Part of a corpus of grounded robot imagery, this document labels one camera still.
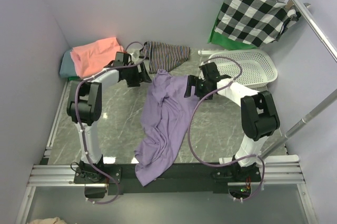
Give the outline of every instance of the white wall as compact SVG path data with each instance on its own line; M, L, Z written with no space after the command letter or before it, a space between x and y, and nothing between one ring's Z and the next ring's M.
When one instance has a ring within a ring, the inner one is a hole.
M46 0L70 46L117 36L210 47L222 0Z
M0 0L0 216L14 223L60 100L65 38L43 0Z
M302 0L330 40L337 45L336 0ZM288 130L337 88L337 64L307 23L289 30L267 48L279 77L271 84L281 119ZM320 223L335 223L337 191L337 103L321 113L287 143L301 167Z

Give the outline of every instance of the black and white striped shirt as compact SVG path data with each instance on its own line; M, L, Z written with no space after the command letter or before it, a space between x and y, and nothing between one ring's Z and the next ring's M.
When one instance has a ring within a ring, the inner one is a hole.
M140 58L146 56L150 60L150 74L157 70L167 72L180 66L189 59L190 47L169 45L163 42L147 41L145 49L140 50Z

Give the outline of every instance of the gray marble floor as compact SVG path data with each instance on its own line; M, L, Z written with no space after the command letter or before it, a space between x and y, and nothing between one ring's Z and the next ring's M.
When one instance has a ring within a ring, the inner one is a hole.
M193 50L190 59L171 71L172 75L199 74L202 57ZM98 138L105 157L116 163L131 163L133 151L145 134L140 123L143 104L146 99L147 83L141 87L127 88L124 81L103 93L102 116L98 122ZM70 85L62 104L61 119L48 164L70 164L79 161L81 147L77 130L66 114ZM195 152L204 161L216 162L220 157L232 157L239 149L243 138L240 107L227 98L215 95L212 101L205 101L198 109L191 127L191 140ZM268 139L264 149L281 136L277 131ZM274 155L285 155L281 147ZM175 162L196 162L185 137Z

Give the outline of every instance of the black metal base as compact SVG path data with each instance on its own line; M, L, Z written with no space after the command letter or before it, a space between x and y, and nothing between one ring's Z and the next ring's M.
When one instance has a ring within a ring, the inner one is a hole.
M229 182L260 182L260 171L252 166L245 175L233 174L233 167L211 168L201 163L175 163L160 177L142 186L135 174L135 164L105 164L104 172L112 175L120 184L120 194L154 192L198 192L228 193ZM92 184L90 180L75 176L74 183ZM108 194L115 195L117 187L108 187Z
M103 171L107 173L108 175L110 175L112 178L114 178L117 183L120 183L121 171L122 171L122 168L120 167L120 165L105 164ZM77 167L75 178L74 178L74 183L77 183L77 184L107 183L107 178L105 176L101 176L99 180L93 181L91 178L81 173L80 167ZM115 182L112 180L109 180L108 183L114 184Z

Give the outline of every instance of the green cloth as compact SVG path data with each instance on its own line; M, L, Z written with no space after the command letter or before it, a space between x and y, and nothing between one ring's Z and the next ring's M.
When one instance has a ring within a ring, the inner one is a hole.
M77 80L77 79L80 79L80 78L78 76L70 76L70 77L68 77L69 81Z
M224 36L220 33L217 33L214 30L215 25L216 25L216 20L214 22L214 26L212 28L208 43L220 45L227 50L243 50L243 49L256 48L256 46L254 46L252 44L245 44L245 43L242 43L240 41L234 41L234 40L231 40L230 38L227 38L226 36Z

